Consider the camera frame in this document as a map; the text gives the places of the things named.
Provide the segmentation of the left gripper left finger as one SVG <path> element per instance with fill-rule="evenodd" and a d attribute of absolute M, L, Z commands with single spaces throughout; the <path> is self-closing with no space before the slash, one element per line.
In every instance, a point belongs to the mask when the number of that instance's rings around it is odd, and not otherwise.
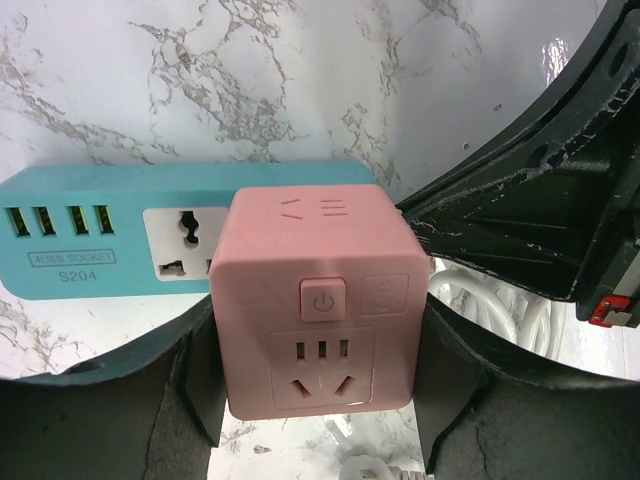
<path fill-rule="evenodd" d="M 210 298 L 58 375 L 1 382 L 4 479 L 204 479 L 226 392 Z"/>

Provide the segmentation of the teal power strip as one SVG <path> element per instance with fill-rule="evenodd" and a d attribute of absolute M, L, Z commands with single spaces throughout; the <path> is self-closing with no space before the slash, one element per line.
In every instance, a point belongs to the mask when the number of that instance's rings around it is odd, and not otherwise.
<path fill-rule="evenodd" d="M 356 161 L 30 167 L 1 185 L 1 281 L 26 300 L 205 293 L 238 190 L 373 180 Z"/>

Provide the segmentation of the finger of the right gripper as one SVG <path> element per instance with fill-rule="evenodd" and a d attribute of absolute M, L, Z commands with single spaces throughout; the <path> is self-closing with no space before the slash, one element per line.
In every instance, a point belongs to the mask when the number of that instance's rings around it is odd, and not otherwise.
<path fill-rule="evenodd" d="M 399 207 L 434 256 L 637 324 L 638 3 L 607 2 L 532 106 Z"/>

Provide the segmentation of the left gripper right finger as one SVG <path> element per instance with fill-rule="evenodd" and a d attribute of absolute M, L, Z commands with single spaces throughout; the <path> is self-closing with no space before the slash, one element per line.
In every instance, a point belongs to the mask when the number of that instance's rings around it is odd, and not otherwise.
<path fill-rule="evenodd" d="M 533 354 L 429 297 L 419 439 L 438 479 L 636 479 L 639 385 Z"/>

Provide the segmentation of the pink cube socket adapter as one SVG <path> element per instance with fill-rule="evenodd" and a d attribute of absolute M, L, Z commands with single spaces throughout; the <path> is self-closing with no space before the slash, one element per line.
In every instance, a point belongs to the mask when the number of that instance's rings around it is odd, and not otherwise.
<path fill-rule="evenodd" d="M 232 415 L 406 406 L 429 276 L 377 185 L 239 190 L 209 273 Z"/>

